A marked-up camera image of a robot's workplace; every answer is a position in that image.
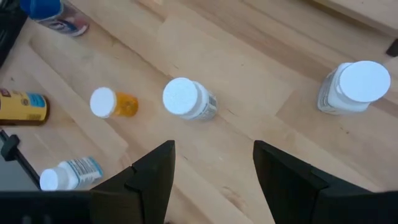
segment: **blue bottle cap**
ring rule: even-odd
[[[42,20],[60,13],[60,0],[20,0],[21,9],[35,20]]]

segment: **orange prescription bottle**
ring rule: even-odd
[[[0,125],[38,126],[47,121],[49,109],[43,95],[0,88]]]
[[[134,116],[138,100],[127,93],[115,92],[108,87],[96,89],[90,98],[91,111],[100,118],[110,116]]]

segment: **white pill bottle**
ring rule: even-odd
[[[44,170],[40,175],[40,188],[47,191],[85,189],[103,176],[100,165],[92,157],[72,159]]]
[[[333,115],[360,113],[383,97],[390,85],[390,74],[379,63],[342,63],[323,82],[318,109]]]
[[[175,78],[163,91],[163,104],[170,113],[187,120],[206,121],[217,113],[217,99],[203,85]]]

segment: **plastic bottle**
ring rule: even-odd
[[[318,108],[334,115],[363,112],[383,97],[390,85],[390,74],[379,63],[342,63],[323,82]]]
[[[96,89],[90,98],[91,111],[100,118],[110,116],[134,116],[138,100],[127,93],[115,92],[108,87]]]
[[[41,125],[50,114],[43,95],[0,88],[0,125]]]
[[[60,0],[20,0],[20,5],[32,20],[61,34],[75,37],[89,26],[82,13]]]
[[[217,99],[203,85],[175,78],[163,91],[163,104],[172,114],[187,120],[209,120],[217,112]]]
[[[72,159],[46,169],[40,176],[42,190],[85,189],[103,177],[103,171],[92,157]]]

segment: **blue container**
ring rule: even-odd
[[[82,13],[60,0],[21,0],[20,5],[32,20],[61,34],[82,35],[89,26]]]

